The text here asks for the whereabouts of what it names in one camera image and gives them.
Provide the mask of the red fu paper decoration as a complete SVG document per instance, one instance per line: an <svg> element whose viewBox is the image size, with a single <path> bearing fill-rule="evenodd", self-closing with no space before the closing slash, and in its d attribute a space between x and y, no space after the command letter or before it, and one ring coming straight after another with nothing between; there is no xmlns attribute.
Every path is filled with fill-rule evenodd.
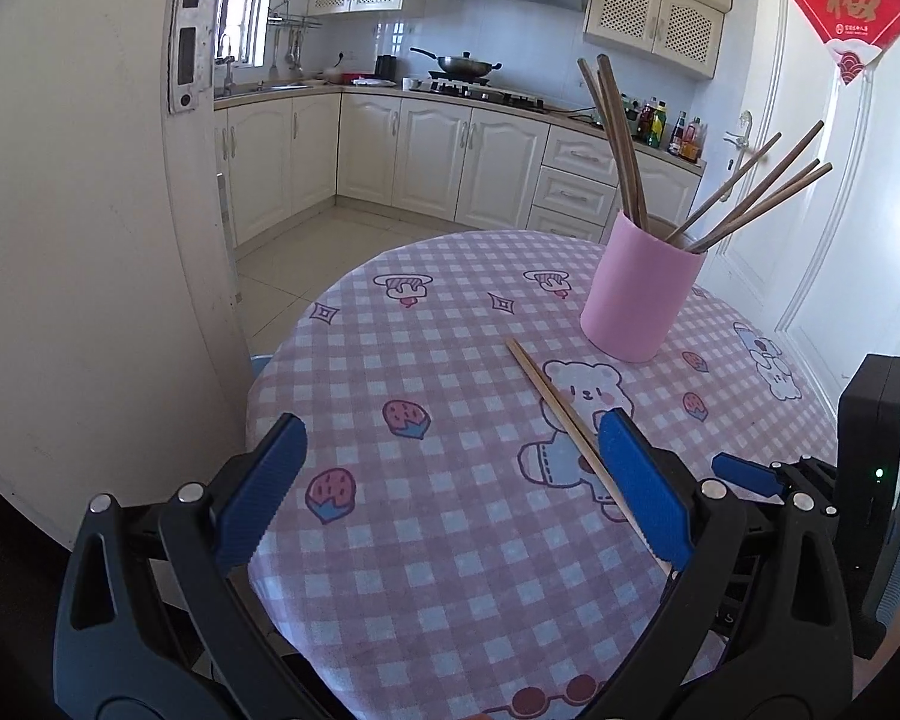
<svg viewBox="0 0 900 720"><path fill-rule="evenodd" d="M850 85L900 36L900 0L793 0Z"/></svg>

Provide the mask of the gas stove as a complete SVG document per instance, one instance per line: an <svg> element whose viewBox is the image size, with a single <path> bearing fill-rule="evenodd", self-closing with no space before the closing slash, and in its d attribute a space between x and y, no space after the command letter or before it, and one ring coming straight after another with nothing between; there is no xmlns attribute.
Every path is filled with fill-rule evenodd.
<svg viewBox="0 0 900 720"><path fill-rule="evenodd" d="M518 93L510 89L494 88L481 83L465 83L450 80L450 78L419 78L411 80L408 91L419 93L440 94L448 98L470 99L480 103L497 104L498 106L513 107L532 112L546 112L548 105L541 98L531 94Z"/></svg>

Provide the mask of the condiment bottles group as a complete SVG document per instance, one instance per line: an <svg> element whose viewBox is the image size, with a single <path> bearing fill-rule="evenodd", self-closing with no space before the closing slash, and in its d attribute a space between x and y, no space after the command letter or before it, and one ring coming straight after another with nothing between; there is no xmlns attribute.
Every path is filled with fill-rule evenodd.
<svg viewBox="0 0 900 720"><path fill-rule="evenodd" d="M662 99L649 98L639 101L637 98L622 94L626 122L632 138L650 149L669 154L683 163L702 167L702 145L689 146L683 142L686 128L689 127L688 116L681 110L674 119L670 119L668 106Z"/></svg>

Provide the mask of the kitchen faucet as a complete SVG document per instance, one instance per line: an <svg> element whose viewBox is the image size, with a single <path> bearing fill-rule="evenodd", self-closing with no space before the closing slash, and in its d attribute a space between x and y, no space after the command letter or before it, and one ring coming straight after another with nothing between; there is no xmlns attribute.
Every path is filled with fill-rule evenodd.
<svg viewBox="0 0 900 720"><path fill-rule="evenodd" d="M235 80L233 79L233 64L235 64L235 57L233 57L232 54L229 54L226 55L226 57L221 57L221 59L217 60L217 63L226 69L219 96L228 98L229 96L232 96L233 87L235 86Z"/></svg>

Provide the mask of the pink cylindrical utensil holder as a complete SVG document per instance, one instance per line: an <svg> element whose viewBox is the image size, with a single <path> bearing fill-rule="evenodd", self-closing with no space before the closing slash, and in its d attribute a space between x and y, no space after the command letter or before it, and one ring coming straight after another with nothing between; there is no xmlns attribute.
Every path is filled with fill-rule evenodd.
<svg viewBox="0 0 900 720"><path fill-rule="evenodd" d="M652 359L705 258L652 236L619 213L580 314L583 335L611 358Z"/></svg>

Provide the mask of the wooden chopstick in cup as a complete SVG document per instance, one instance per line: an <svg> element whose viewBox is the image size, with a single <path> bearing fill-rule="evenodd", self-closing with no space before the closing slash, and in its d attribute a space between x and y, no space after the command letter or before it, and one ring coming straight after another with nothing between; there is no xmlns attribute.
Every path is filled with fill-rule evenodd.
<svg viewBox="0 0 900 720"><path fill-rule="evenodd" d="M805 153L805 149L807 149L807 148L809 147L809 145L811 145L811 144L814 142L814 140L816 140L816 138L818 138L818 137L820 136L820 133L823 132L825 126L826 126L826 124L824 123L824 121L816 121L816 122L814 122L814 124L813 124L811 127L809 127L809 129L805 132L805 135L803 135L803 137L800 138L800 140L798 140L798 142L795 143L795 145L793 145L792 148L790 148L790 149L787 151L787 153L785 153L784 156L782 156L782 158L781 158L779 161L777 161L777 163L775 163L774 166L772 166L772 167L769 169L769 171L766 172L766 174L764 174L763 178L758 182L758 184L760 184L761 182L763 182L764 177L766 177L767 174L769 174L769 172L772 171L772 169L774 169L775 166L777 166L777 164L781 164L781 162L782 162L783 160L786 160L787 158L793 158L793 163L795 163L795 161L797 161L798 158L800 158L800 156L802 156L802 154ZM749 174L751 174L751 172L754 171L754 169L756 169L756 167L758 167L759 164L761 164L761 163L764 161L764 158L763 158L761 161L759 161L759 163L756 164L756 166L754 166L754 167L751 169L751 171L749 171L748 174L746 174L745 177L748 177ZM746 192L745 195L743 195L743 199L744 199L744 198L746 197L746 195L748 195L748 193L751 192L751 190L752 190L754 187L756 187L756 185L758 185L758 184L754 184L754 185L748 190L748 192ZM722 202L728 197L728 195L730 195L731 192L728 192L727 195L725 195L725 197L722 199ZM727 216L728 213L730 213L730 211L735 210L735 208L741 203L741 200L738 200L738 202L736 202L735 205L733 205L733 206L730 208L730 210L728 210L727 213L725 213L725 215L722 216L722 218L720 218L720 220L718 220L717 223L715 223L712 227L717 226L717 224L720 223L720 221L722 221L722 220L725 218L725 216ZM707 216L707 215L710 213L710 210L707 211L707 213L706 213L704 216ZM678 244L679 241L681 241L681 239L683 239L683 236L679 236L679 238L676 239L676 243L677 243L677 244Z"/></svg>
<svg viewBox="0 0 900 720"><path fill-rule="evenodd" d="M598 91L598 82L596 81L596 72L598 71L598 64L596 64L596 68L590 67L589 62L580 57L577 60L578 71L580 71L580 75L582 75L583 84L587 91L590 93L590 98L592 98L593 105L595 106L596 115L598 115L598 119L600 119L601 126L603 127L603 133L605 133L605 140L608 142L608 132L606 132L605 119L603 119L603 106L601 105L600 99L600 91Z"/></svg>
<svg viewBox="0 0 900 720"><path fill-rule="evenodd" d="M624 205L626 215L635 226L642 231L649 231L647 221L647 207L645 206L644 187L640 177L639 166L635 159L634 142L629 132L626 112L621 103L621 93L614 78L610 57L600 54L596 57L598 64L598 81L600 82L601 98L605 105L608 121L610 121L613 134L613 151L616 158L622 182L624 182Z"/></svg>
<svg viewBox="0 0 900 720"><path fill-rule="evenodd" d="M634 226L639 226L639 215L637 215L637 206L634 203L635 197L634 188L631 184L631 173L629 172L628 160L624 158L624 151L622 151L624 140L622 140L621 135L617 132L616 125L614 125L614 119L611 115L611 99L608 96L605 80L603 80L603 71L598 70L596 72L596 81L598 82L598 91L600 91L601 105L603 106L603 119L605 119L606 132L608 132L608 142L610 142L611 151L617 164L617 172L619 172L619 180L621 181L622 210L624 210L624 215L628 216L629 221Z"/></svg>

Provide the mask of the cream open door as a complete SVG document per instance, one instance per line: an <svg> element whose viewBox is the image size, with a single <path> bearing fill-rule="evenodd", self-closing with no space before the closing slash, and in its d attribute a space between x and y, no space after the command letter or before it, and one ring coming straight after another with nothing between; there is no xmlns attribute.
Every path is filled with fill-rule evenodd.
<svg viewBox="0 0 900 720"><path fill-rule="evenodd" d="M0 0L0 493L61 544L96 494L162 499L244 442L214 15Z"/></svg>

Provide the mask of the wooden chopstick on table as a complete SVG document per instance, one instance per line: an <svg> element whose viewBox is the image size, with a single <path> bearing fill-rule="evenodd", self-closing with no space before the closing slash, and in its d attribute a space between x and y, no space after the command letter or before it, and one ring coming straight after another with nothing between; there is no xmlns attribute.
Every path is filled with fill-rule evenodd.
<svg viewBox="0 0 900 720"><path fill-rule="evenodd" d="M772 171L770 171L769 174L767 174L767 176L764 177L763 182L756 185L756 187L754 187L751 190L751 192L749 192L748 195L746 195L746 197L743 200L741 200L741 203L735 208L735 210L730 211L730 213L728 213L728 215L725 216L725 218L722 221L735 220L736 216L743 215L743 213L745 213L745 211L748 210L748 208L750 206L754 205L758 200L765 199L767 197L767 195L770 195L772 192L775 192L775 190L772 190L772 187L774 187L775 183L777 182L777 179L779 179L779 177L781 177L782 174L784 174L784 172L787 171L788 166L790 166L792 163L793 163L793 158L787 158L786 160L783 160L781 162L781 164L777 164L777 166L775 166L774 169L772 169ZM788 179L788 181L792 181L793 177L795 177L795 176L790 177L790 179Z"/></svg>
<svg viewBox="0 0 900 720"><path fill-rule="evenodd" d="M601 461L600 454L598 453L596 434L593 432L593 429L583 422L583 419L578 416L577 411L572 408L571 402L567 400L567 398L559 392L559 388L544 375L544 372L539 369L536 362L530 358L530 355L526 353L523 346L521 346L517 340L514 338L507 338L507 340L505 340L505 346L509 349L510 355L514 356L514 360L517 361L523 374L528 377L528 380L533 384L533 387L538 390L538 394L540 394L543 397L543 400L548 403L554 416L559 419L560 426L564 427L567 434L571 436L572 442L575 444L575 447L577 447L580 455L582 455L583 460L587 462L590 470L595 473L595 476L600 479L601 484L605 486L606 493L613 498L614 504L617 505L619 512L621 512L622 516L626 519L626 522L631 525L634 533L639 536L639 539L644 543L645 548L650 551L650 554L653 556L653 559L655 559L658 567L662 569L663 574L670 577L673 572L673 567L671 567L669 562L663 561L663 559L653 550L652 546L650 546L649 540L644 535L644 532L642 532L642 528L640 528L639 523L637 523L637 518L635 518L635 515L631 511L631 507L626 504L621 489L617 487L616 481L614 481L610 472L606 470L606 466L603 465L603 461Z"/></svg>

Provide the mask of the black wok on stove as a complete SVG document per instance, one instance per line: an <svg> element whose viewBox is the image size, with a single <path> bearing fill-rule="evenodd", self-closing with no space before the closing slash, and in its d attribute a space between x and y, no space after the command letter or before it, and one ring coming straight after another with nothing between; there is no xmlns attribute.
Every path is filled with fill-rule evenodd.
<svg viewBox="0 0 900 720"><path fill-rule="evenodd" d="M434 60L442 73L450 76L453 80L462 82L477 82L481 78L486 78L489 73L502 68L500 64L473 59L468 52L463 52L461 55L440 55L418 47L411 47L411 52Z"/></svg>

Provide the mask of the white door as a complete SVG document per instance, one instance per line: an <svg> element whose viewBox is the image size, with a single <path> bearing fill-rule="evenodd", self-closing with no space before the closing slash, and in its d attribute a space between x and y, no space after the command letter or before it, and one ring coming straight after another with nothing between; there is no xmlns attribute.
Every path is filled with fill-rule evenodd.
<svg viewBox="0 0 900 720"><path fill-rule="evenodd" d="M704 283L836 405L866 355L900 356L900 36L846 83L795 0L733 0L696 106L707 188L725 176L741 115L753 145L781 138L774 160L823 127L805 154L829 172L722 242Z"/></svg>

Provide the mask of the wooden chopstick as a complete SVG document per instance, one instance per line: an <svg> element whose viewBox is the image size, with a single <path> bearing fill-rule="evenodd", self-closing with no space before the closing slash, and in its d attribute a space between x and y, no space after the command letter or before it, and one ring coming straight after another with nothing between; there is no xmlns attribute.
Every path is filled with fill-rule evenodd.
<svg viewBox="0 0 900 720"><path fill-rule="evenodd" d="M626 112L621 103L621 93L614 78L610 57L600 54L596 57L598 64L598 81L600 82L601 98L605 105L608 121L610 121L613 134L613 151L616 158L622 182L624 182L624 205L626 215L635 226L642 231L649 231L647 221L647 207L645 206L644 187L640 177L639 166L635 159L634 142L629 132Z"/></svg>
<svg viewBox="0 0 900 720"><path fill-rule="evenodd" d="M580 75L582 75L583 84L587 91L590 93L590 98L592 98L593 105L595 106L596 115L598 115L598 119L600 119L601 126L603 127L603 133L605 133L605 140L608 142L608 132L606 132L605 119L603 119L603 106L601 105L600 99L600 91L598 91L598 82L596 81L596 72L598 71L598 64L596 64L596 68L590 67L589 62L580 57L577 60L578 71L580 71Z"/></svg>
<svg viewBox="0 0 900 720"><path fill-rule="evenodd" d="M772 166L772 167L769 169L769 171L766 172L766 174L764 174L763 178L758 182L758 184L760 184L761 182L763 182L764 177L766 177L767 174L769 174L769 172L772 171L772 169L774 169L775 166L777 166L777 164L781 164L781 162L782 162L783 160L786 160L787 158L793 158L793 163L795 163L795 161L797 161L798 158L800 158L800 156L802 156L802 154L805 153L805 149L807 149L807 148L809 147L809 145L811 145L811 144L814 142L814 140L816 140L816 138L818 138L818 137L820 136L820 133L823 132L825 126L826 126L826 124L824 123L824 121L816 121L816 122L814 122L814 124L813 124L811 127L809 127L809 129L805 132L805 135L803 135L803 137L800 138L800 140L798 140L798 142L795 143L795 145L793 145L792 148L790 148L790 149L787 151L787 153L785 153L784 156L782 156L782 158L781 158L779 161L777 161L777 163L775 163L774 166ZM756 167L758 167L759 164L761 164L761 163L764 161L764 158L763 158L761 161L759 161L759 163L756 164L756 166L754 166L754 167L751 169L751 171L749 171L748 174L746 174L745 177L748 177L749 174L751 174L751 172L754 171L754 169L756 169ZM746 192L745 195L743 195L743 199L744 199L744 198L746 197L746 195L748 195L748 193L751 192L751 190L752 190L754 187L756 187L756 185L758 185L758 184L754 184L754 185L748 190L748 192ZM731 192L728 192L727 195L725 195L725 197L722 199L722 202L728 197L728 195L730 195ZM722 218L720 218L720 220L718 220L717 223L715 223L712 227L717 226L717 224L720 223L720 221L722 221L722 220L725 218L725 216L727 216L728 213L730 213L730 211L735 210L735 208L741 203L741 200L738 200L738 202L736 202L735 205L733 205L733 206L730 208L730 210L728 210L727 213L725 213L725 215L722 216ZM710 213L710 210L707 211L707 213L706 213L704 216L707 216L707 215ZM679 236L679 238L676 239L676 243L677 243L677 244L678 244L679 241L681 241L681 239L683 239L683 236Z"/></svg>
<svg viewBox="0 0 900 720"><path fill-rule="evenodd" d="M613 498L614 504L617 505L619 512L621 512L622 516L626 519L626 522L631 525L634 533L639 536L639 539L644 543L645 548L650 551L650 554L653 556L653 559L655 559L658 567L662 569L663 574L670 577L673 572L673 567L671 567L669 562L663 561L663 559L653 550L652 546L650 546L649 540L644 535L644 532L642 532L642 528L640 528L639 523L637 523L637 518L635 518L635 515L631 511L631 507L626 504L621 489L617 487L616 481L614 481L610 472L606 470L606 466L603 465L603 461L601 461L600 454L598 453L596 434L593 432L593 429L583 422L583 419L578 416L577 411L572 408L571 402L567 400L567 398L559 392L559 388L544 375L544 372L539 369L536 362L530 358L530 355L526 353L523 346L521 346L517 340L514 338L507 338L507 340L505 340L505 346L509 349L510 355L514 356L514 360L517 361L523 374L528 377L528 380L533 384L533 387L538 390L538 394L540 394L543 397L543 400L548 403L554 416L559 419L560 426L564 427L567 434L571 436L572 442L575 444L575 447L577 447L580 455L582 455L583 460L587 462L590 470L595 473L595 476L600 479L601 484L605 486L606 493Z"/></svg>
<svg viewBox="0 0 900 720"><path fill-rule="evenodd" d="M631 184L631 173L629 172L628 160L624 158L624 151L622 151L624 140L622 140L621 135L617 132L616 125L614 125L614 119L611 115L611 99L608 96L605 80L603 80L603 71L598 70L596 72L596 81L598 82L598 91L600 91L601 105L603 106L603 119L605 119L606 132L608 132L608 142L610 142L611 151L617 164L617 172L619 172L619 180L621 181L622 210L624 210L624 215L628 216L629 221L634 226L639 226L639 215L637 215L637 206L634 203L635 197L634 188Z"/></svg>
<svg viewBox="0 0 900 720"><path fill-rule="evenodd" d="M781 177L782 174L784 174L784 172L787 171L788 166L790 166L792 163L793 163L793 158L787 158L786 160L783 160L781 162L781 164L777 164L777 166L775 166L774 169L772 169L772 171L770 171L769 174L767 174L767 176L764 177L763 182L756 185L756 187L754 187L751 190L751 192L749 192L748 195L746 195L746 197L743 200L741 200L741 203L735 208L735 210L730 211L730 213L728 213L728 215L725 216L725 218L722 221L735 220L736 216L743 215L743 213L745 213L745 211L748 210L748 208L750 206L754 205L758 200L765 199L767 197L767 195L770 195L772 192L775 192L775 190L772 190L772 187L774 187L775 183L777 182L777 179L779 179L779 177ZM788 179L788 181L792 181L793 177L795 177L795 176L790 177L790 179Z"/></svg>
<svg viewBox="0 0 900 720"><path fill-rule="evenodd" d="M805 188L808 188L816 181L819 181L821 177L824 177L831 169L831 163L820 164L818 161L813 161L813 163L806 166L805 169L798 172L797 176L793 177L792 181L788 181L785 185L782 185L779 190L775 190L775 192L767 195L765 199L758 200L754 205L750 206L743 215L736 216L735 220L725 220L720 224L717 224L709 234L706 234L702 239L699 239L696 244L692 244L689 250L693 254L704 254L707 250L712 249L714 245L717 245L719 242L728 238L728 236L731 236L733 232L740 231L741 227L745 227L747 224L756 221L758 218L761 218L761 216L769 213L770 210L774 210L774 208L781 206L781 204L785 203L788 199L792 199L792 197L795 197L798 193L803 192Z"/></svg>
<svg viewBox="0 0 900 720"><path fill-rule="evenodd" d="M751 169L756 166L756 164L758 164L759 161L761 161L767 153L769 153L772 147L781 138L782 132L774 133L774 135L772 135L772 137L770 137L769 140L767 140L767 142L758 149L758 151L754 151L754 154L751 156L751 158L743 161L740 164L740 167L738 167L738 169L736 169L736 171L733 172L733 174L731 174L731 176L728 177L728 179L722 185L720 185L720 187L718 187L717 190L712 193L712 195L710 195L710 197L707 197L702 202L702 205L699 206L699 208L697 208L694 213L691 213L689 215L689 218L683 224L680 224L666 239L663 239L663 241L667 242L668 244L676 244L676 239L678 239L679 236L683 236L683 234L685 234L685 232L688 231L688 229L693 224L696 224L702 218L702 216L704 216L707 211L709 211L713 207L713 205L715 205L717 202L721 202L725 195L727 195L728 192L731 192L731 189L735 187L735 185L738 184L738 182L740 182L741 179L743 179L743 177L745 177L746 174L748 174L748 172L751 171Z"/></svg>

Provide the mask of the cream lower kitchen cabinets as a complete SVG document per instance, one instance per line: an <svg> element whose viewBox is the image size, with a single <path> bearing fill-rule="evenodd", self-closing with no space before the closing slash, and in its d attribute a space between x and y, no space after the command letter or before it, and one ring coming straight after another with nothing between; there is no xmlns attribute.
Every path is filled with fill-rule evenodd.
<svg viewBox="0 0 900 720"><path fill-rule="evenodd" d="M323 86L221 99L214 135L238 245L331 200L593 242L621 208L610 147L566 115Z"/></svg>

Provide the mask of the pink checkered tablecloth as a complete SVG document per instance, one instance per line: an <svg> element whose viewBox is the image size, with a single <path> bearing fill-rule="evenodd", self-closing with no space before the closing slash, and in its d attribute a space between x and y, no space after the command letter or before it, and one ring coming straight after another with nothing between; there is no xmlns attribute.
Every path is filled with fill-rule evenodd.
<svg viewBox="0 0 900 720"><path fill-rule="evenodd" d="M357 718L569 718L621 665L665 577L512 358L598 422L626 411L696 475L720 452L832 460L836 426L781 348L694 291L650 361L580 312L598 245L462 232L322 294L248 399L307 460L248 566L276 629Z"/></svg>

